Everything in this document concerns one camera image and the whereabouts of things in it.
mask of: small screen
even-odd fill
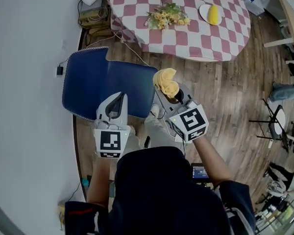
[[[203,166],[193,166],[193,178],[209,178]]]

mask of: power adapter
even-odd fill
[[[57,77],[59,76],[62,76],[63,75],[63,66],[58,66],[57,67],[57,71],[56,71],[56,74],[55,74]]]

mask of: round table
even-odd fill
[[[152,29],[145,25],[147,12],[161,0],[108,0],[111,29],[124,42],[137,42],[143,51],[166,53],[197,61],[228,61],[235,58],[249,39],[250,18],[242,0],[164,0],[181,5],[190,25]],[[219,25],[208,24],[199,14],[202,4],[215,4],[222,16]]]

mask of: red stripe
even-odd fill
[[[83,210],[83,211],[70,211],[69,212],[69,215],[82,215],[82,214],[85,214],[85,213],[88,213],[88,212],[92,212],[94,210],[94,208],[90,208],[90,209],[87,209],[87,210]]]

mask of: gray pants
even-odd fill
[[[160,146],[174,146],[176,147],[175,141],[170,138],[167,130],[163,127],[160,121],[155,118],[152,114],[145,120],[145,129],[147,135],[150,136],[151,147],[160,147]],[[130,132],[126,147],[123,152],[123,156],[129,152],[140,150],[138,137],[135,136],[134,132]]]
[[[294,85],[273,83],[273,91],[269,98],[272,102],[284,99],[294,99]]]

